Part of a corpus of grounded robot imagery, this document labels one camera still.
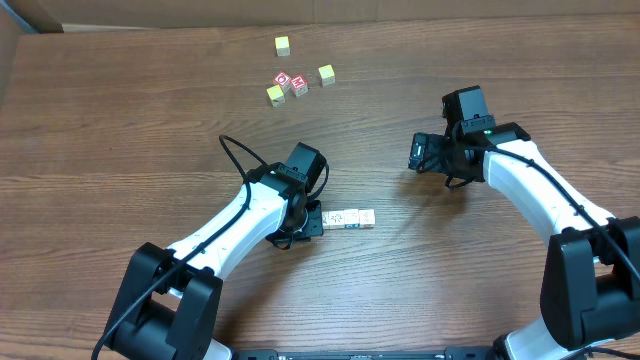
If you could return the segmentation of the plain block green side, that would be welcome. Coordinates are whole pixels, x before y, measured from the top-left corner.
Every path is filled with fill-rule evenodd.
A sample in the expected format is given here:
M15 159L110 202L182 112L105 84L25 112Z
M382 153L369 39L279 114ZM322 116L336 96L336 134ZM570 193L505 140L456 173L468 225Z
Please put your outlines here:
M360 209L358 217L360 228L373 228L376 224L375 211L373 209Z

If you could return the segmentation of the plain block blue side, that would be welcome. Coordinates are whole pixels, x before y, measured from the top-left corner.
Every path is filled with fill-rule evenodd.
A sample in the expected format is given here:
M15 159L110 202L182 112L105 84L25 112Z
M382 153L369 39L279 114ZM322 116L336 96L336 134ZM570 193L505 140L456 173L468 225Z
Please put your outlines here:
M322 212L322 227L323 227L324 230L330 229L329 212L328 211L323 211Z

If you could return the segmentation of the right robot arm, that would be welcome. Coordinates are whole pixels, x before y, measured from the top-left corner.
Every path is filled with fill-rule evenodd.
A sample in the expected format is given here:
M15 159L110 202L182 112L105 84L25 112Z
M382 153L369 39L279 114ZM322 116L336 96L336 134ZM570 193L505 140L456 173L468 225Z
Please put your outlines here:
M586 359L639 331L639 219L582 196L518 124L497 124L478 86L442 98L442 135L416 133L408 167L446 175L449 189L485 182L509 199L547 248L541 315L492 346L448 359Z

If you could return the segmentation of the red letter M block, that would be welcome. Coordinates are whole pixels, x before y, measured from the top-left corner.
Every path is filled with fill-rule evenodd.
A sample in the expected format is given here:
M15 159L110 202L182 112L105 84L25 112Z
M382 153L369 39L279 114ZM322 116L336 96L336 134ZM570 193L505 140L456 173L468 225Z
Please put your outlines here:
M308 82L301 74L292 77L290 80L290 85L296 97L300 97L308 92Z

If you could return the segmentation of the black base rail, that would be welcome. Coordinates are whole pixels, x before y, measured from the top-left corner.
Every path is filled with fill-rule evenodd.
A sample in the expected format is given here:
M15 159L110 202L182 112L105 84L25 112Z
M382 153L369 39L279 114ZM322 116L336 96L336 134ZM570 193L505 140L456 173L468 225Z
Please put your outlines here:
M497 360L492 346L448 347L429 351L278 352L274 349L233 350L232 360Z

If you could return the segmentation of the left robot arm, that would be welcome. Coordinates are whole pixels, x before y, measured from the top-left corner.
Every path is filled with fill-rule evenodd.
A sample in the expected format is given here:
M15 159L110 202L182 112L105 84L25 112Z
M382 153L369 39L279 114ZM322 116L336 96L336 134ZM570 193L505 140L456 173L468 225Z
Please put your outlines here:
M245 171L235 198L203 227L167 248L145 243L132 255L103 335L103 348L128 359L231 359L214 340L224 281L262 240L287 250L322 235L329 165L299 143L285 162Z

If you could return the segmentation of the right yellow wooden block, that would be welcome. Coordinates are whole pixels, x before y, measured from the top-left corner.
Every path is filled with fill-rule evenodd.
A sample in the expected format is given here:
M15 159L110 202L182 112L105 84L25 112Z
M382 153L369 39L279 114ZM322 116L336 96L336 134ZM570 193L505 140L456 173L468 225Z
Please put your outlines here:
M318 68L319 76L321 79L321 85L323 87L332 85L335 83L335 72L331 64L327 64Z

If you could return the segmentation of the left yellow wooden block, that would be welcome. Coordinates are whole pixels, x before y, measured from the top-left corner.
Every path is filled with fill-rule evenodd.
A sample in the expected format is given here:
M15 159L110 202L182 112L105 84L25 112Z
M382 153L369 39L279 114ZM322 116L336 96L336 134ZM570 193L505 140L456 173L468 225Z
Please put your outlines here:
M273 85L267 89L269 101L272 106L277 107L285 103L285 93L280 85Z

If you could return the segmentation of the red circle wooden block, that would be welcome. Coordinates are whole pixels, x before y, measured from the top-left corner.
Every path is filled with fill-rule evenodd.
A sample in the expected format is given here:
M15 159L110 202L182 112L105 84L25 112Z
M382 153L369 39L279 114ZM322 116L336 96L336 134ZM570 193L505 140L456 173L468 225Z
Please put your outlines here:
M291 77L285 72L279 72L273 79L273 84L278 85L283 93L291 89Z

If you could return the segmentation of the far yellow wooden block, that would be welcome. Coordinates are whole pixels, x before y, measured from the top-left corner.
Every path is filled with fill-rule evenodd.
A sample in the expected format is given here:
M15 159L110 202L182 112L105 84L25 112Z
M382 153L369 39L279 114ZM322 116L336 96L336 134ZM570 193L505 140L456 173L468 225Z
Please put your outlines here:
M274 39L276 54L278 57L287 57L291 54L288 36L276 37Z

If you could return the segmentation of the plain block yellow side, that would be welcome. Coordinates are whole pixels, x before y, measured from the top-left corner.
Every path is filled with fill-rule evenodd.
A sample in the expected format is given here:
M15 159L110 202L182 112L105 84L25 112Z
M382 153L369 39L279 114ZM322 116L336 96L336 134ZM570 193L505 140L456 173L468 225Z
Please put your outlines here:
M360 227L360 217L358 209L345 209L343 211L343 219L345 228Z

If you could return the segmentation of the yellow wooden block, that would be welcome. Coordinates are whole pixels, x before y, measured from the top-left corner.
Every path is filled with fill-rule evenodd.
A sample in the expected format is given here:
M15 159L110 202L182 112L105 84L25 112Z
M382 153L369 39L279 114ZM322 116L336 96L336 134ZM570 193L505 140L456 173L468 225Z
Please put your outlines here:
M277 107L285 103L285 93L280 85L273 85L267 89L269 101L272 106Z
M323 87L332 85L335 83L335 72L331 64L327 64L318 68L319 76L321 79L321 85Z
M278 57L287 57L291 54L288 36L276 37L274 39L276 54Z

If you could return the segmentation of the green framed wooden block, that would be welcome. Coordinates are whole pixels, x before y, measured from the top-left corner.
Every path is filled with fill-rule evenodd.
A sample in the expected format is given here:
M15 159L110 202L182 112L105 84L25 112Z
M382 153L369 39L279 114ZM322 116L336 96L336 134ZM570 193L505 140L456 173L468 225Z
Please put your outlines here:
M328 225L330 229L344 229L346 220L344 211L330 211L328 213Z

